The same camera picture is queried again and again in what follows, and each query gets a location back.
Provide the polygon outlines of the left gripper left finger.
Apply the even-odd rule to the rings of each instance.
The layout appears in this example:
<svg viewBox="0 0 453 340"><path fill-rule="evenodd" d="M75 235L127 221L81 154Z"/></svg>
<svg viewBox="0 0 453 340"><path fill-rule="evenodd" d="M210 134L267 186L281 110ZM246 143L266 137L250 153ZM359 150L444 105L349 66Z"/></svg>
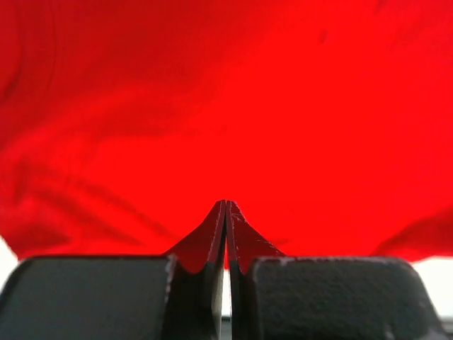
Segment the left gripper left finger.
<svg viewBox="0 0 453 340"><path fill-rule="evenodd" d="M170 248L176 263L166 303L163 339L219 339L226 245L226 201Z"/></svg>

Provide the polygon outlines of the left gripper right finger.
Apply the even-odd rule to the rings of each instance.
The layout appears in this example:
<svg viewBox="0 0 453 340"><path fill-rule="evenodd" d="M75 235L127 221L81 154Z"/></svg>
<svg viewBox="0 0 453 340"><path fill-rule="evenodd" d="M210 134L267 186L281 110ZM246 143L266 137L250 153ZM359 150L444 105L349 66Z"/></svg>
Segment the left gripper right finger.
<svg viewBox="0 0 453 340"><path fill-rule="evenodd" d="M226 245L231 284L232 339L260 339L253 282L253 262L261 257L285 254L248 223L234 201L226 202Z"/></svg>

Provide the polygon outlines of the bright red t shirt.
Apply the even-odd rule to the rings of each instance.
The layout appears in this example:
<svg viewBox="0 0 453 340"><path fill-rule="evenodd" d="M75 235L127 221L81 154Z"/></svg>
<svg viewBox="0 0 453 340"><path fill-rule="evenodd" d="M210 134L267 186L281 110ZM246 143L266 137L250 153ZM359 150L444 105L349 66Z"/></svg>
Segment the bright red t shirt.
<svg viewBox="0 0 453 340"><path fill-rule="evenodd" d="M159 254L222 199L292 256L451 256L452 2L1 2L18 258Z"/></svg>

